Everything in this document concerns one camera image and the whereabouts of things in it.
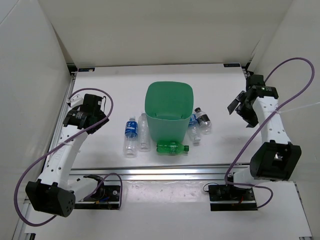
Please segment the black label plastic bottle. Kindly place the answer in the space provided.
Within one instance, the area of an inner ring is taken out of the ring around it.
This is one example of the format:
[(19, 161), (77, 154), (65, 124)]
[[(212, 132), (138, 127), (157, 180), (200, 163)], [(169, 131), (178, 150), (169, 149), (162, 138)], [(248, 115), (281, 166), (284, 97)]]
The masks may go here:
[(195, 108), (194, 111), (195, 118), (202, 133), (205, 135), (210, 134), (212, 130), (212, 123), (208, 115), (204, 111), (202, 111), (200, 107)]

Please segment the blue label water bottle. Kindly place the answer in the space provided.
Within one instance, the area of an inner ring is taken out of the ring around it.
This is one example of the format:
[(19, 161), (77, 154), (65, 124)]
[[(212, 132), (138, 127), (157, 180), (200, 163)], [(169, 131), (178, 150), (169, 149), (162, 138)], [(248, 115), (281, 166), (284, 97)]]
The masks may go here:
[(138, 123), (136, 117), (132, 116), (125, 124), (123, 152), (127, 158), (137, 155)]

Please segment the small blue label bottle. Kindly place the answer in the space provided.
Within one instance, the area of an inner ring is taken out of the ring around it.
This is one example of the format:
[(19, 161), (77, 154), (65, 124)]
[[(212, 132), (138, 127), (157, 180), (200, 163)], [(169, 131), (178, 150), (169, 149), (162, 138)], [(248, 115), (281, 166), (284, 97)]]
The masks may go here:
[(199, 124), (194, 113), (190, 116), (187, 134), (193, 145), (196, 146), (200, 144), (201, 135), (199, 132)]

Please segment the clear unlabelled plastic bottle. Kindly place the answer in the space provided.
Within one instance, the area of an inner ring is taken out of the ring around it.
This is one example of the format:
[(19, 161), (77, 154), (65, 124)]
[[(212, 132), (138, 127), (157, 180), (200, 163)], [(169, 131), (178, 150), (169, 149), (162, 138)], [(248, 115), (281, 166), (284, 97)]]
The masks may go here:
[(142, 113), (138, 118), (138, 149), (141, 152), (151, 150), (151, 139), (146, 113)]

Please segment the green plastic soda bottle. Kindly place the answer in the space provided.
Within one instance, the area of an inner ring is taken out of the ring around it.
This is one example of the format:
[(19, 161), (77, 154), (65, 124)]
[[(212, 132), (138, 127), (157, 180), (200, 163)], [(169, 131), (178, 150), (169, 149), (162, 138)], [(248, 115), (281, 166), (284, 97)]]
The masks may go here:
[(156, 151), (162, 155), (187, 154), (190, 148), (177, 141), (159, 141), (156, 144)]

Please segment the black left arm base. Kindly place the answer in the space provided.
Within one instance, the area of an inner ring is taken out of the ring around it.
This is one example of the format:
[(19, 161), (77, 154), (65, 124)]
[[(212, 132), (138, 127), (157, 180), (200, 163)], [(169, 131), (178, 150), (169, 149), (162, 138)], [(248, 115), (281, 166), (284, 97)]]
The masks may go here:
[[(112, 185), (105, 183), (108, 177), (118, 178), (119, 185)], [(105, 177), (89, 174), (85, 175), (85, 178), (93, 179), (97, 181), (99, 186), (98, 190), (95, 190), (92, 195), (86, 197), (84, 200), (75, 204), (76, 210), (120, 210), (122, 206), (123, 197), (123, 181), (119, 174), (109, 173)]]

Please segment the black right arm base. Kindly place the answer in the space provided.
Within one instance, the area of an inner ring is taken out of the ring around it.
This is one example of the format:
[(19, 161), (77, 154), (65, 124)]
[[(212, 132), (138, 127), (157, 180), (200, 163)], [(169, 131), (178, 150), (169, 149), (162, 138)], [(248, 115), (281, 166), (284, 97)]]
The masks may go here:
[(257, 211), (252, 188), (239, 188), (215, 182), (206, 184), (202, 190), (209, 194), (211, 212)]

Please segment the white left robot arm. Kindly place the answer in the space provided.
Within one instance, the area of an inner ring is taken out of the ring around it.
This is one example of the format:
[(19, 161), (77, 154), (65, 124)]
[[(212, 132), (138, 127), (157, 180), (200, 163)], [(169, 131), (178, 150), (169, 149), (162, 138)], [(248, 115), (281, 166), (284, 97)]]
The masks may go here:
[(26, 194), (38, 212), (68, 217), (75, 204), (90, 196), (100, 200), (105, 194), (102, 177), (85, 175), (69, 183), (71, 168), (88, 135), (95, 133), (109, 120), (102, 111), (103, 98), (93, 94), (71, 98), (71, 110), (63, 120), (59, 137), (61, 148), (50, 158), (35, 182), (28, 182)]

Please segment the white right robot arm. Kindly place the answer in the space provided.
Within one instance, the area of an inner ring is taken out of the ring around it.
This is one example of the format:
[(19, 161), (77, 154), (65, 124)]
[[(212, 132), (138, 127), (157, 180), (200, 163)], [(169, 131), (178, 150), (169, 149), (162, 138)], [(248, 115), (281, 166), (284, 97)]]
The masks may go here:
[(246, 79), (246, 89), (227, 107), (247, 122), (247, 127), (259, 127), (261, 143), (250, 160), (249, 167), (233, 174), (233, 182), (225, 186), (224, 193), (230, 200), (238, 199), (243, 189), (271, 181), (288, 181), (302, 155), (300, 146), (288, 137), (276, 109), (278, 92), (266, 86), (262, 75)]

